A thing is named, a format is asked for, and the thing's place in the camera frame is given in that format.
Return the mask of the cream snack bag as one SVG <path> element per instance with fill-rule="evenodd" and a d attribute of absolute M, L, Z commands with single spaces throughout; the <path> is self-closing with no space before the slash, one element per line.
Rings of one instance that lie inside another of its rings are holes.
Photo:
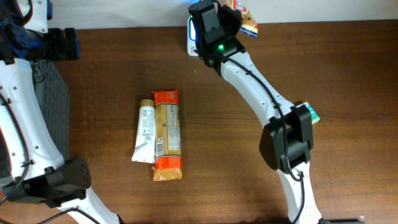
<path fill-rule="evenodd" d="M 241 13 L 241 17 L 243 18 L 243 23 L 239 30 L 241 33 L 253 38 L 258 37 L 258 24 L 246 6 L 241 4 L 238 0 L 222 0 L 221 5 L 226 5 Z"/>

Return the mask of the small teal tissue pack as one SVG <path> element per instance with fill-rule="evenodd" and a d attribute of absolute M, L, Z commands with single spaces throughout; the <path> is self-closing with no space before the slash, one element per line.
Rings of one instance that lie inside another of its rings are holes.
<path fill-rule="evenodd" d="M 303 106 L 303 105 L 305 105 L 308 108 L 308 110 L 310 111 L 310 113 L 311 113 L 312 124 L 315 124 L 315 123 L 319 122 L 320 121 L 320 117 L 315 112 L 315 110 L 312 108 L 312 106 L 309 104 L 309 102 L 306 101 L 304 103 L 298 104 L 297 107 L 300 107 L 300 106 Z"/>

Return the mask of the white tube brown cap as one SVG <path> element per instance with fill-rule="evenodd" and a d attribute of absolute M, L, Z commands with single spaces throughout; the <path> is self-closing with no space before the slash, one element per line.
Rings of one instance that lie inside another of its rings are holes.
<path fill-rule="evenodd" d="M 141 100 L 132 161 L 155 163 L 155 129 L 154 101 L 150 99 Z"/>

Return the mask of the orange cracker package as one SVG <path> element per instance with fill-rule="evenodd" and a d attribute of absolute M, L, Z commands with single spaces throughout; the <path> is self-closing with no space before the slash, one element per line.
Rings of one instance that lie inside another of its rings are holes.
<path fill-rule="evenodd" d="M 153 91 L 155 109 L 155 167 L 153 181 L 182 178 L 182 147 L 178 90 Z"/>

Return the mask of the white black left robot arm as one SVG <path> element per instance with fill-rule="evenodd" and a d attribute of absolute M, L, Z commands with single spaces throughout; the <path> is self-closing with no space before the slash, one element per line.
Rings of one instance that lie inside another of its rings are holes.
<path fill-rule="evenodd" d="M 50 1 L 1 2 L 1 190 L 4 201 L 57 208 L 78 223 L 121 223 L 70 158 L 70 99 L 55 68 L 80 58 L 76 31 L 50 28 Z"/>

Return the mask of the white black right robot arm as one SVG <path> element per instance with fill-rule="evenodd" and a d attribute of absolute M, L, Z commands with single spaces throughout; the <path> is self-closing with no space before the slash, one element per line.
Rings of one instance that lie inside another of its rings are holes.
<path fill-rule="evenodd" d="M 312 114 L 307 105 L 285 99 L 256 68 L 236 37 L 241 12 L 218 1 L 197 1 L 188 7 L 195 52 L 207 67 L 230 83 L 246 100 L 262 126 L 259 150 L 279 176 L 290 223 L 321 224 L 310 180 L 313 149 Z"/>

